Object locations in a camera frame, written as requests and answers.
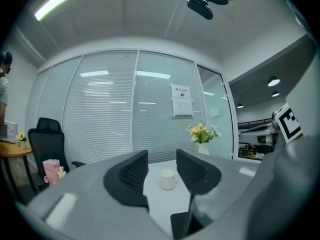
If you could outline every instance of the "white table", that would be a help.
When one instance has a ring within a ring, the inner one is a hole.
[[[149,215],[172,238],[170,216],[189,210],[190,193],[180,177],[174,189],[162,189],[159,183],[160,173],[163,169],[172,169],[176,172],[176,160],[149,164],[149,172],[144,180],[143,194],[148,199]]]

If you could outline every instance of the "sunflower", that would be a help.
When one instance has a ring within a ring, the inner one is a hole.
[[[22,139],[25,137],[25,135],[23,133],[19,134],[19,140],[22,141]]]

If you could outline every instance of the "yellow flower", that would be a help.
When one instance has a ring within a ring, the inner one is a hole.
[[[194,134],[198,133],[199,130],[200,130],[200,129],[199,129],[198,126],[195,126],[195,127],[192,128],[192,132],[193,132]]]

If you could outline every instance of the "horizontal blinds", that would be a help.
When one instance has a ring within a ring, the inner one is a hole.
[[[130,152],[130,107],[136,51],[85,55],[63,116],[68,162],[93,163]]]
[[[28,134],[30,129],[36,128],[37,126],[40,98],[50,71],[51,68],[42,71],[36,76],[34,81],[26,109],[25,134]]]
[[[193,117],[173,117],[170,83],[190,86]],[[176,149],[198,150],[186,131],[205,121],[194,63],[160,54],[139,54],[133,101],[133,150],[148,150],[150,163],[173,160]]]
[[[66,95],[80,59],[73,58],[52,68],[41,95],[38,119],[50,118],[62,123]]]

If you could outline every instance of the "white appliance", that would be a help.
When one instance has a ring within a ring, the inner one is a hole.
[[[15,143],[16,135],[18,135],[18,124],[4,121],[4,125],[0,129],[0,141]]]

